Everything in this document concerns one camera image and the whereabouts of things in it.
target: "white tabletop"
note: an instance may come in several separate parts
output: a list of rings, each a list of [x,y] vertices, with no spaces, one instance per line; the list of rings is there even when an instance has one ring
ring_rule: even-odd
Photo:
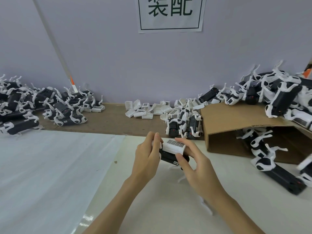
[[[76,234],[81,234],[90,220],[100,214],[131,174],[135,149],[143,140],[144,137],[136,136],[124,139],[115,157],[116,163],[109,168]],[[195,143],[210,158],[225,190],[265,233],[311,233],[312,189],[294,196],[256,170],[250,159],[208,153],[204,141]],[[192,158],[190,164],[196,167]],[[298,174],[295,165],[279,165]],[[156,176],[133,202],[119,233],[232,233],[218,214],[210,216],[205,211],[187,180],[177,183],[183,171],[169,170],[170,166],[160,162]]]

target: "cardboard box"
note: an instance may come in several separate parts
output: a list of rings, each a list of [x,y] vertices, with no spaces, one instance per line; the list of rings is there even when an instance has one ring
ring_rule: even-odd
[[[279,146],[289,151],[276,152],[276,162],[299,164],[312,153],[312,132],[282,117],[268,118],[264,105],[234,106],[210,104],[201,109],[206,148],[222,153],[254,158],[244,140],[236,139],[236,130],[247,127],[272,127],[273,137],[264,139],[270,147]]]

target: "white wall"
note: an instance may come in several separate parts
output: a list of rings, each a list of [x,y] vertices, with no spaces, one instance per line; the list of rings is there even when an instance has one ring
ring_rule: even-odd
[[[70,85],[32,0],[0,0],[2,74],[37,87]]]
[[[108,102],[159,102],[233,85],[253,64],[303,71],[312,0],[207,0],[203,31],[138,34],[135,0],[38,0],[76,84]]]

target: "white plastic cover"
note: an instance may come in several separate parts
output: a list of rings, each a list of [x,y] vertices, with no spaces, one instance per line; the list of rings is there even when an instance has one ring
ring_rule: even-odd
[[[123,139],[43,130],[0,134],[0,233],[71,234]]]

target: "black frame line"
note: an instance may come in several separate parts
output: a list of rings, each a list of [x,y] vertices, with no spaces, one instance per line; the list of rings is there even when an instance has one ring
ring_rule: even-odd
[[[167,28],[167,29],[143,29],[143,28],[142,28],[142,23],[141,23],[140,0],[138,0],[138,12],[139,12],[139,15],[140,15],[140,28],[141,28],[141,30],[187,30],[187,29],[199,29],[200,16],[201,16],[201,8],[202,8],[202,2],[201,2],[201,4],[200,4],[200,12],[199,12],[198,27],[193,27],[193,28]]]

